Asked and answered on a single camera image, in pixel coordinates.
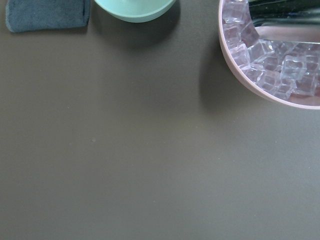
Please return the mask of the pink ice bucket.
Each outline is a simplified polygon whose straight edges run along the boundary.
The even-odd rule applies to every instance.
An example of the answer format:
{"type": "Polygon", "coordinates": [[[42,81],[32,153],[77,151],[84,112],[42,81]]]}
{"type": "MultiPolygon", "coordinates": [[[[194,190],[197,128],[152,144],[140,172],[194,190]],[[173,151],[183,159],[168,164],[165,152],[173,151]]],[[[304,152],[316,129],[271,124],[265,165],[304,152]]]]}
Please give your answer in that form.
{"type": "Polygon", "coordinates": [[[298,96],[292,96],[289,101],[282,100],[277,98],[261,88],[255,85],[237,66],[236,62],[234,61],[230,51],[228,49],[228,45],[225,39],[224,31],[223,31],[223,7],[224,7],[224,0],[220,0],[218,2],[218,10],[217,10],[217,22],[218,22],[218,37],[219,37],[219,44],[225,59],[225,62],[235,76],[235,78],[245,86],[249,91],[256,94],[257,96],[271,101],[273,103],[278,103],[285,106],[290,106],[293,108],[298,109],[306,109],[306,110],[320,110],[320,92],[317,92],[316,96],[307,96],[306,98],[299,98],[298,96]]]}

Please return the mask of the mint green bowl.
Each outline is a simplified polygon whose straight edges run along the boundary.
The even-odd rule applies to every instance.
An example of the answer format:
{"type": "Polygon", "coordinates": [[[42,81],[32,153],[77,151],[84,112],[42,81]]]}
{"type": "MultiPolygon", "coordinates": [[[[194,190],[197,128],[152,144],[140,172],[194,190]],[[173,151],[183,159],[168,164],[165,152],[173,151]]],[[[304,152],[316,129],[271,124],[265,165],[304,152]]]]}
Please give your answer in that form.
{"type": "Polygon", "coordinates": [[[113,17],[129,23],[145,23],[165,14],[175,0],[95,0],[113,17]]]}

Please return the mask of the steel ice scoop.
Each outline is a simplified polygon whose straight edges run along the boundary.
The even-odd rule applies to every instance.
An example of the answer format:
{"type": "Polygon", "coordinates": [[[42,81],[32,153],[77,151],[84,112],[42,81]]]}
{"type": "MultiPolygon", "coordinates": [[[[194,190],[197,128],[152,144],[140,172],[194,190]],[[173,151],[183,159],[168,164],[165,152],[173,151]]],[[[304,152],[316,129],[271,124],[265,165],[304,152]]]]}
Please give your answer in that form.
{"type": "Polygon", "coordinates": [[[320,43],[319,0],[250,0],[255,30],[266,40],[320,43]]]}

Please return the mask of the grey folded cloth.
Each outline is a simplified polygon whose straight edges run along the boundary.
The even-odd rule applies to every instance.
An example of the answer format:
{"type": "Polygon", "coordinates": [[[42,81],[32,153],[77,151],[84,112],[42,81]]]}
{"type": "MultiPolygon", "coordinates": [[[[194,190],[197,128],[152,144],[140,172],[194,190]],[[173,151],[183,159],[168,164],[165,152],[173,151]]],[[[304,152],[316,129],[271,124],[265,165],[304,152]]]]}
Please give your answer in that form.
{"type": "Polygon", "coordinates": [[[85,27],[89,0],[8,0],[5,24],[12,33],[85,27]]]}

